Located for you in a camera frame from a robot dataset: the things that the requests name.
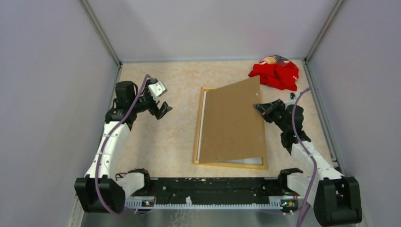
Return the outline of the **brown backing board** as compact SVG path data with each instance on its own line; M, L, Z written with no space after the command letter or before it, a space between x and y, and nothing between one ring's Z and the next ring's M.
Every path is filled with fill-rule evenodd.
M262 102L259 77L209 90L204 102L199 163L260 158L265 164L264 120L254 108Z

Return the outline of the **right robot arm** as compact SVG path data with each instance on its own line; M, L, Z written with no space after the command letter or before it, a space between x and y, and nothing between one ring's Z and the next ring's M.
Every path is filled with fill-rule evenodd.
M303 130L304 110L295 101L278 99L271 103L254 104L267 123L281 130L281 144L304 165L307 176L298 168L281 170L277 188L281 194L296 192L312 208L322 227L360 223L363 219L360 186L356 178L346 177L329 164L314 147Z

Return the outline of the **building photo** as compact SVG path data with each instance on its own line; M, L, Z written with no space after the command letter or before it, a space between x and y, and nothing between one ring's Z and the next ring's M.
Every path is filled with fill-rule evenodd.
M196 126L196 140L194 143L194 151L196 153L193 154L192 156L192 162L194 164L199 164L199 165L200 165L199 158L201 154L201 139L203 131L204 111L205 111L206 96L208 91L210 91L210 89L201 90L200 106L199 106L197 126ZM263 166L263 163L262 163L262 157L254 157L246 159L229 160L224 162L203 163L202 165L229 166L229 167L240 167L240 166L250 165L251 167L248 168L257 168L259 166Z

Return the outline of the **yellow wooden picture frame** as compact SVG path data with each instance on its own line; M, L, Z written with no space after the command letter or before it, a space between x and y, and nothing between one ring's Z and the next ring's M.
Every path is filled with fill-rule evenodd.
M215 163L199 163L206 94L207 94L207 92L212 91L212 90L213 90L213 88L201 87L200 100L199 100L198 111L197 111L193 152L192 152L192 164L198 165L198 166L229 167L229 168L240 168L240 169L251 169L251 170L267 170L268 165L267 165L266 157L238 159L238 160L233 160L233 161L215 162Z

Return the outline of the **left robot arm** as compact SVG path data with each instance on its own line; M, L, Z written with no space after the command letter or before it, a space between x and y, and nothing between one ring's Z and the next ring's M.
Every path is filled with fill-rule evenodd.
M155 192L147 170L118 173L117 166L137 115L148 111L160 120L172 110L167 102L158 106L160 97L166 92L163 82L151 77L145 77L140 87L132 81L116 83L115 98L105 115L95 158L84 177L77 178L74 183L84 212L120 214L130 196Z

